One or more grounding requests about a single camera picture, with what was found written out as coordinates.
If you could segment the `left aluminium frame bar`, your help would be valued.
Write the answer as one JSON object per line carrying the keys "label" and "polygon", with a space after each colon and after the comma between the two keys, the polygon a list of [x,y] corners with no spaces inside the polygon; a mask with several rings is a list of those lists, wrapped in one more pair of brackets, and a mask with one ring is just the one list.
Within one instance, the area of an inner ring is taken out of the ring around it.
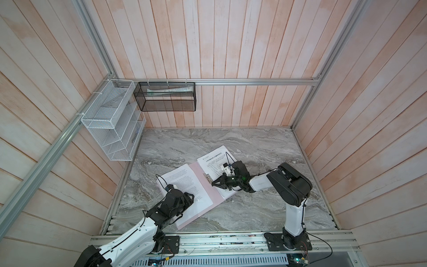
{"label": "left aluminium frame bar", "polygon": [[45,178],[47,178],[48,174],[56,165],[59,158],[79,133],[82,127],[81,120],[87,113],[89,107],[94,103],[97,96],[101,94],[104,86],[115,77],[115,74],[110,73],[102,79],[89,99],[83,104],[83,107],[74,115],[66,128],[25,176],[13,194],[7,199],[6,203],[1,208],[1,239],[5,237],[20,213],[27,206],[35,192],[40,188]]}

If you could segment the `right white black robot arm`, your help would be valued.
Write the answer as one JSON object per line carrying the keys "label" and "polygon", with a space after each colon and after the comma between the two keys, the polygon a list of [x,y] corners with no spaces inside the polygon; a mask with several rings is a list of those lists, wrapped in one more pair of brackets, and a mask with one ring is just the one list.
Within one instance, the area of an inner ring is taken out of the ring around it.
{"label": "right white black robot arm", "polygon": [[223,190],[255,193],[274,188],[286,202],[285,233],[295,238],[304,231],[305,201],[313,188],[311,181],[288,163],[258,175],[250,175],[242,161],[223,164],[221,175],[211,185]]}

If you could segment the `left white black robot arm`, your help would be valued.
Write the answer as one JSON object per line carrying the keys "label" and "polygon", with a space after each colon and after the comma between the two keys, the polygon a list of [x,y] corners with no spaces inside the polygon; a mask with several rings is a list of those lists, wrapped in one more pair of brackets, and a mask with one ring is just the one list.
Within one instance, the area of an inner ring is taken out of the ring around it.
{"label": "left white black robot arm", "polygon": [[174,185],[166,187],[166,196],[145,212],[143,219],[112,242],[99,248],[90,245],[75,263],[76,267],[129,267],[146,254],[164,250],[162,229],[182,218],[195,196]]}

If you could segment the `aluminium front rail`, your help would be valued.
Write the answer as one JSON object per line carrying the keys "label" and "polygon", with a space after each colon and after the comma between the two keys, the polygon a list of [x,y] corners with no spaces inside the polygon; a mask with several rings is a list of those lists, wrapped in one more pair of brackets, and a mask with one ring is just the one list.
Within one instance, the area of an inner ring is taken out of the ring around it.
{"label": "aluminium front rail", "polygon": [[[355,236],[348,230],[308,231],[312,250],[269,251],[264,238],[266,232],[215,232],[215,233],[172,233],[165,236],[179,236],[178,254],[160,253],[148,256],[212,256],[212,255],[245,255],[273,253],[330,253],[360,251]],[[103,235],[92,237],[90,244],[101,247],[120,237],[120,235]]]}

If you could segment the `right aluminium frame post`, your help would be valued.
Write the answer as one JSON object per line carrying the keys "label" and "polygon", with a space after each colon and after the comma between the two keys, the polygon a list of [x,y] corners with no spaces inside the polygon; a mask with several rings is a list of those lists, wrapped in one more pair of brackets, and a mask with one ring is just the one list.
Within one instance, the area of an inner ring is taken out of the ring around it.
{"label": "right aluminium frame post", "polygon": [[359,23],[359,20],[362,18],[369,4],[371,4],[371,1],[356,1],[352,7],[347,20],[345,21],[342,29],[339,31],[339,35],[336,41],[333,43],[331,50],[327,54],[327,58],[321,65],[321,68],[317,73],[318,75],[314,78],[316,84],[312,85],[307,92],[304,92],[304,95],[301,98],[302,102],[299,103],[299,106],[296,109],[296,114],[292,120],[292,125],[290,126],[290,129],[292,129],[293,132],[297,129],[302,117],[310,106],[312,99],[332,69],[335,61],[341,54],[346,43],[349,41],[352,32],[355,30],[355,27]]}

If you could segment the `metal folder clip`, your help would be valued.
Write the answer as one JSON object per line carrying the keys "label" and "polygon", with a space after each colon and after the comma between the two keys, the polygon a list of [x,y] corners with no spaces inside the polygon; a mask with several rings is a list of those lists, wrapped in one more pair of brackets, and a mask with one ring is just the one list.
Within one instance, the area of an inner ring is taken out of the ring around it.
{"label": "metal folder clip", "polygon": [[209,183],[212,184],[214,182],[213,178],[210,176],[210,174],[205,174],[205,176],[206,176],[207,180],[209,181]]}

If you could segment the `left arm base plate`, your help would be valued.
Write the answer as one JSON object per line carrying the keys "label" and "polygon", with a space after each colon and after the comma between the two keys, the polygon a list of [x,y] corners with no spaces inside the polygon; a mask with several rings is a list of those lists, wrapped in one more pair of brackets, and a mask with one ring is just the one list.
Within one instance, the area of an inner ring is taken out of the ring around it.
{"label": "left arm base plate", "polygon": [[152,253],[169,253],[169,254],[178,254],[180,247],[180,237],[179,236],[161,236],[154,237],[155,246]]}

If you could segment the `horizontal aluminium back bar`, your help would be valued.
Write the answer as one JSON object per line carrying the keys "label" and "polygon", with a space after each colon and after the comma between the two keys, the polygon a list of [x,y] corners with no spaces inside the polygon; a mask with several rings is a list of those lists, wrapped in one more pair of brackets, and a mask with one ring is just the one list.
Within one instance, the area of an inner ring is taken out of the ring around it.
{"label": "horizontal aluminium back bar", "polygon": [[242,78],[242,79],[129,79],[137,82],[176,83],[193,82],[197,86],[315,86],[319,79],[314,78]]}

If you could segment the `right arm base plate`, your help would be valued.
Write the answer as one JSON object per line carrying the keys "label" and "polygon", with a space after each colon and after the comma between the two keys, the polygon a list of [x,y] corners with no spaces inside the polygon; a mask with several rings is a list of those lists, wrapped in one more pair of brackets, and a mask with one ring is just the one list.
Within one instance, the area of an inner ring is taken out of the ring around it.
{"label": "right arm base plate", "polygon": [[312,250],[312,244],[309,236],[307,232],[304,231],[297,237],[287,233],[265,233],[264,238],[266,239],[269,251]]}

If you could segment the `black mesh wall basket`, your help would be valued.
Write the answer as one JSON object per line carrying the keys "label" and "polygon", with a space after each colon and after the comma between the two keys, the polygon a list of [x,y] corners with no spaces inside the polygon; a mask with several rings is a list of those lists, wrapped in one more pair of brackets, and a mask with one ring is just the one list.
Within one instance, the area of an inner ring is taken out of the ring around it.
{"label": "black mesh wall basket", "polygon": [[133,96],[143,112],[196,111],[193,82],[138,82]]}

